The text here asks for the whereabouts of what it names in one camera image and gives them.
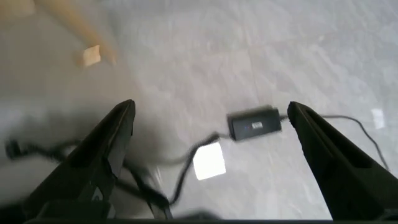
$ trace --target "marble floor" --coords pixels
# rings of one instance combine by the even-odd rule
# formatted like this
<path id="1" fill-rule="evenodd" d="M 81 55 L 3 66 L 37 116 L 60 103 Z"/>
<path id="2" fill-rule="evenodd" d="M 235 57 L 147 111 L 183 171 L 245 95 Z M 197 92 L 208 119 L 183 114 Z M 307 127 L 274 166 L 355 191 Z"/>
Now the marble floor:
<path id="1" fill-rule="evenodd" d="M 171 197 L 182 167 L 175 161 L 213 131 L 227 133 L 228 113 L 264 105 L 286 113 L 298 101 L 359 119 L 398 177 L 398 0 L 74 2 L 119 49 L 118 66 L 77 68 L 71 55 L 86 46 L 40 7 L 1 27 L 1 141 L 49 146 L 82 138 L 132 98 L 127 158 L 148 167 Z M 356 123 L 330 123 L 380 162 Z M 289 122 L 279 134 L 220 144 L 225 174 L 198 180 L 191 169 L 175 216 L 331 218 Z M 55 166 L 41 158 L 10 162 L 0 148 L 0 179 L 8 183 L 0 185 L 0 204 L 26 197 Z M 120 218 L 150 217 L 145 203 L 118 189 L 113 203 Z"/>
<path id="2" fill-rule="evenodd" d="M 152 170 L 166 195 L 184 155 L 226 114 L 262 105 L 286 113 L 298 101 L 361 120 L 398 175 L 398 1 L 102 1 L 142 93 L 129 157 Z M 384 125 L 373 110 L 382 110 Z M 330 121 L 380 161 L 359 126 Z M 226 173 L 191 170 L 175 214 L 223 218 L 330 219 L 296 133 L 221 141 Z M 123 204 L 128 217 L 132 202 Z"/>

